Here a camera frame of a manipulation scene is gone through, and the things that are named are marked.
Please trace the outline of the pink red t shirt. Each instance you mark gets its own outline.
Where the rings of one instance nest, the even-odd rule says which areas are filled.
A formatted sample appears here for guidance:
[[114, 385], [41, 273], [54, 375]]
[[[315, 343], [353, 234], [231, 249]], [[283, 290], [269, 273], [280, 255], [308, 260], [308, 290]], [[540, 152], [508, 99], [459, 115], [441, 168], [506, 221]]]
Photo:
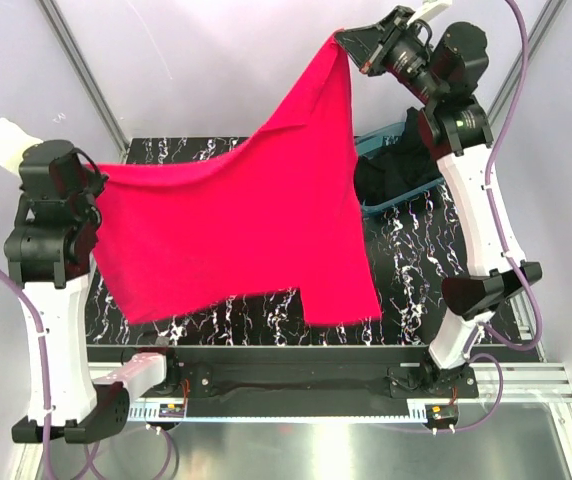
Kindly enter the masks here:
[[101, 166], [100, 273], [134, 324], [289, 289], [312, 326], [377, 320], [356, 165], [348, 58], [329, 39], [230, 152]]

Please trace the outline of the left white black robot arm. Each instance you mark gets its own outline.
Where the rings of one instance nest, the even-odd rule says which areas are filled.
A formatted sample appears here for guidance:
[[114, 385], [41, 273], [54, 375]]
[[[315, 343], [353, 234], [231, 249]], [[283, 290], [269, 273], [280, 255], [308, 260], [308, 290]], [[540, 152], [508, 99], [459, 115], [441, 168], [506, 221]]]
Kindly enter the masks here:
[[31, 397], [12, 439], [91, 444], [120, 433], [147, 392], [174, 394], [182, 372], [170, 350], [155, 345], [91, 377], [85, 302], [101, 225], [97, 199], [107, 177], [67, 140], [20, 147], [18, 174], [21, 195], [4, 254], [25, 316]]

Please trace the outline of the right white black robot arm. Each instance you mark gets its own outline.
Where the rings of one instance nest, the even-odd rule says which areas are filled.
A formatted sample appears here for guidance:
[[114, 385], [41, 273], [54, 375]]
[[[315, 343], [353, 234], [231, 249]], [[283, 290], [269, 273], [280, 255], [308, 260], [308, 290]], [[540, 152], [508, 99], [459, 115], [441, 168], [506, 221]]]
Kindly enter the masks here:
[[540, 264], [527, 261], [513, 234], [492, 159], [499, 143], [474, 95], [489, 64], [485, 32], [456, 22], [436, 45], [420, 38], [448, 5], [397, 6], [373, 25], [334, 36], [362, 74], [390, 73], [422, 102], [419, 133], [457, 209], [467, 272], [443, 280], [447, 308], [436, 337], [420, 365], [392, 381], [436, 397], [463, 376], [472, 346], [496, 311], [542, 277]]

